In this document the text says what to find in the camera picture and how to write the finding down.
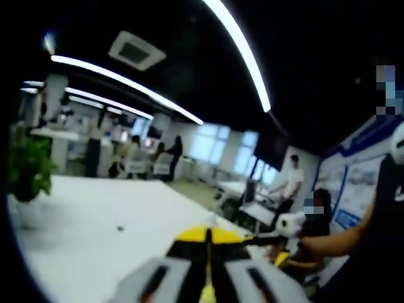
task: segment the ceiling light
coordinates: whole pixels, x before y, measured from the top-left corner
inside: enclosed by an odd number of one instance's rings
[[[108,69],[101,68],[100,66],[97,66],[97,65],[85,62],[85,61],[81,61],[81,60],[77,60],[77,59],[73,59],[73,58],[68,58],[68,57],[63,57],[63,56],[56,56],[55,55],[55,56],[51,56],[50,58],[54,62],[64,63],[64,64],[68,64],[68,65],[72,65],[72,66],[77,66],[79,68],[84,68],[84,69],[87,69],[89,71],[93,71],[94,73],[102,74],[103,76],[106,76],[106,77],[109,77],[109,78],[114,79],[116,81],[119,81],[119,82],[121,82],[121,83],[123,83],[123,84],[125,84],[127,86],[130,86],[131,88],[134,88],[135,90],[139,90],[142,93],[145,93],[146,95],[148,95],[152,99],[156,100],[158,103],[162,104],[163,106],[166,106],[166,107],[168,107],[168,108],[170,108],[172,110],[176,110],[177,112],[179,112],[180,114],[186,116],[187,118],[194,121],[195,123],[198,123],[200,125],[203,124],[203,121],[201,119],[199,119],[196,116],[192,115],[190,112],[186,111],[185,109],[183,109],[182,107],[180,107],[177,104],[173,103],[172,101],[164,98],[163,96],[160,96],[159,94],[153,92],[152,90],[149,90],[148,88],[144,87],[143,85],[140,85],[137,82],[129,80],[129,79],[117,74],[117,73],[109,71]]]
[[[34,87],[26,87],[22,88],[21,90],[26,93],[38,93],[38,90]]]
[[[94,102],[94,101],[87,100],[87,99],[83,99],[83,98],[79,98],[79,97],[76,97],[76,96],[69,96],[69,99],[72,100],[72,101],[75,101],[75,102],[85,104],[85,105],[94,106],[94,107],[97,107],[99,109],[103,109],[103,107],[104,107],[101,103]]]
[[[121,110],[119,110],[119,109],[115,109],[115,108],[113,108],[113,107],[107,107],[107,110],[108,111],[110,111],[110,112],[113,112],[114,114],[118,114],[118,115],[121,115],[122,114],[122,111]]]
[[[86,98],[94,99],[96,101],[99,101],[99,102],[102,102],[102,103],[105,103],[105,104],[109,104],[111,106],[115,106],[115,107],[118,107],[120,109],[124,109],[124,110],[126,110],[128,112],[131,112],[133,114],[136,114],[138,116],[142,116],[142,117],[145,117],[147,119],[153,120],[153,116],[151,116],[149,114],[146,114],[145,112],[142,112],[140,110],[134,109],[132,107],[123,105],[121,103],[118,103],[118,102],[115,102],[115,101],[112,101],[112,100],[109,100],[109,99],[106,99],[106,98],[103,98],[103,97],[99,97],[99,96],[94,95],[92,93],[83,92],[82,90],[77,90],[77,89],[71,88],[71,87],[66,87],[64,90],[66,90],[68,93],[73,93],[75,95],[80,95],[80,96],[83,96],[83,97],[86,97]]]
[[[24,81],[25,84],[32,85],[32,86],[43,86],[45,83],[41,81]]]
[[[257,89],[263,110],[264,112],[268,112],[271,109],[270,98],[266,91],[264,80],[259,71],[253,52],[248,45],[245,36],[241,32],[239,25],[234,20],[232,14],[230,14],[226,6],[220,0],[203,0],[203,2],[205,2],[205,4],[213,11],[216,17],[226,28],[229,35],[232,37],[250,72],[252,81],[254,82],[255,88]]]

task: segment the person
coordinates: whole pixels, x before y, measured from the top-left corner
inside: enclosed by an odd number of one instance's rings
[[[151,162],[151,163],[155,163],[155,162],[157,161],[158,157],[159,157],[163,152],[165,152],[165,145],[164,145],[164,143],[160,142],[160,143],[157,145],[157,149],[156,149],[155,153],[150,156],[150,162]]]
[[[47,112],[47,84],[44,83],[43,86],[38,88],[38,93],[35,96],[32,107],[28,113],[28,127],[30,128],[41,128],[47,124],[45,115]]]
[[[303,237],[301,246],[316,256],[349,255],[342,268],[316,294],[314,302],[384,301],[401,295],[404,270],[404,122],[380,165],[373,202],[360,223],[325,237]]]
[[[273,194],[277,191],[281,192],[280,196],[280,204],[276,209],[275,216],[272,220],[271,226],[268,231],[271,232],[275,229],[276,221],[278,220],[279,215],[282,213],[289,212],[290,208],[293,205],[294,198],[299,191],[302,182],[304,181],[304,172],[301,168],[299,168],[299,157],[297,155],[290,156],[290,160],[292,163],[292,167],[288,173],[286,183],[281,186],[272,189],[268,194]]]
[[[170,174],[169,174],[169,177],[168,177],[168,181],[173,181],[174,180],[175,167],[177,166],[179,158],[182,155],[182,140],[181,140],[180,136],[175,137],[174,145],[172,146],[172,148],[170,148],[166,152],[174,156],[172,161],[171,161],[171,164],[170,164]]]
[[[151,177],[152,175],[153,175],[153,169],[154,169],[154,164],[156,163],[156,161],[157,161],[157,159],[159,158],[159,156],[162,154],[162,153],[165,153],[166,151],[165,151],[165,145],[164,145],[164,143],[162,143],[162,142],[160,142],[158,145],[157,145],[157,149],[156,149],[156,151],[152,154],[152,155],[150,155],[150,157],[149,157],[149,159],[150,159],[150,164],[149,164],[149,166],[148,166],[148,175],[146,176],[146,178],[149,178],[149,177]]]
[[[306,221],[300,232],[301,237],[315,237],[330,234],[330,222],[332,219],[331,194],[325,189],[317,189],[314,192],[314,205],[307,199],[304,204]],[[287,241],[273,246],[269,251],[271,261],[275,261],[278,254],[287,249]],[[324,265],[324,258],[310,254],[304,249],[299,249],[297,254],[284,262],[282,270],[299,283],[303,283],[307,275],[319,271]]]
[[[107,108],[104,106],[98,117],[90,121],[88,127],[89,140],[84,158],[85,177],[97,177],[98,164],[100,162],[101,139],[108,130],[108,122],[105,118]]]
[[[133,155],[140,149],[140,137],[138,135],[132,136],[131,141],[121,146],[116,151],[114,163],[112,163],[108,170],[110,178],[116,178],[120,172],[125,170],[124,161],[130,160]],[[128,174],[128,179],[132,179],[133,175]]]

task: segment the hand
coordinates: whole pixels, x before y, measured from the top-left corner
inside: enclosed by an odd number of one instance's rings
[[[266,253],[264,254],[264,258],[268,258],[272,262],[275,262],[277,256],[278,256],[278,250],[275,247],[269,247]]]

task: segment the wall poster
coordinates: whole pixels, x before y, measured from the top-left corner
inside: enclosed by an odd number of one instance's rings
[[[335,221],[344,229],[356,226],[372,202],[385,155],[349,166]]]

